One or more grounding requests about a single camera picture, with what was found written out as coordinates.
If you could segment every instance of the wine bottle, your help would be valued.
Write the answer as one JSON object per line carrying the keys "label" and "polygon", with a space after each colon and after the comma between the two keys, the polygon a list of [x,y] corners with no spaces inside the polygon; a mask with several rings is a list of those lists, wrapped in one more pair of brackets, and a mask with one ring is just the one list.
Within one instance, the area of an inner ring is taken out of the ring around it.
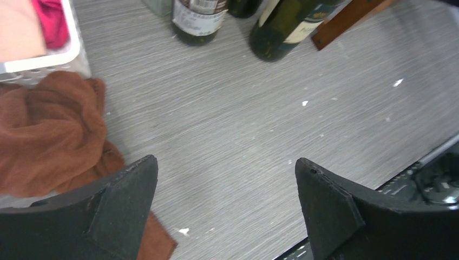
{"label": "wine bottle", "polygon": [[260,7],[262,0],[229,0],[228,12],[236,18],[249,18]]}
{"label": "wine bottle", "polygon": [[215,38],[227,11],[226,0],[172,1],[172,27],[179,39],[202,46]]}
{"label": "wine bottle", "polygon": [[312,33],[344,0],[268,0],[249,36],[262,60],[278,61]]}

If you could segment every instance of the brown towel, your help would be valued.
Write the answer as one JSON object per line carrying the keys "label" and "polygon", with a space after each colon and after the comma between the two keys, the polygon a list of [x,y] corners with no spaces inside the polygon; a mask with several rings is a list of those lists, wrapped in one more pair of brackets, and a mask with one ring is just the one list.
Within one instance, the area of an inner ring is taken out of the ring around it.
{"label": "brown towel", "polygon": [[[116,172],[124,159],[105,140],[105,85],[57,71],[35,89],[0,85],[0,194],[43,196]],[[151,213],[138,260],[169,259],[176,242]]]}

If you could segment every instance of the gray table surface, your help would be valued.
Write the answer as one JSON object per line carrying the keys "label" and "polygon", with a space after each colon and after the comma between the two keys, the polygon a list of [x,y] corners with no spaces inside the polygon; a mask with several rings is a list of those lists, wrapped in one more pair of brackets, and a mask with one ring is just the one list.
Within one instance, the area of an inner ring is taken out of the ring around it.
{"label": "gray table surface", "polygon": [[192,48],[140,0],[74,3],[108,139],[129,163],[159,160],[152,209],[173,260],[272,259],[304,238],[300,157],[375,188],[459,131],[459,29],[441,3],[399,1],[277,63],[248,48],[257,16]]}

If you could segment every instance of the folded cloth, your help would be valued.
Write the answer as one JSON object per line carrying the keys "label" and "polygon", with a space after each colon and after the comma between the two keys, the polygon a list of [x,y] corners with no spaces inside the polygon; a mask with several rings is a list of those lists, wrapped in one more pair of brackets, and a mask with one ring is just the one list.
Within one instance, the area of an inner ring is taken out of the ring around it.
{"label": "folded cloth", "polygon": [[69,39],[61,0],[31,0],[42,25],[46,47],[59,49]]}
{"label": "folded cloth", "polygon": [[[57,71],[35,89],[0,84],[0,194],[65,192],[123,168],[106,138],[105,85]],[[138,260],[169,259],[176,247],[150,213]]]}
{"label": "folded cloth", "polygon": [[0,1],[0,62],[46,54],[42,29],[30,0]]}

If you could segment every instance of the wooden leg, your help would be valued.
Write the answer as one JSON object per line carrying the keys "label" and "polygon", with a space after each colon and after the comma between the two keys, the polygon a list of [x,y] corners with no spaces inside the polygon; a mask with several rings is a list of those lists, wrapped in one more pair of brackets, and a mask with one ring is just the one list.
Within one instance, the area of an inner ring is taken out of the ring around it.
{"label": "wooden leg", "polygon": [[386,1],[393,2],[393,0],[352,0],[333,19],[317,28],[317,33],[312,36],[314,45],[318,50],[322,50]]}

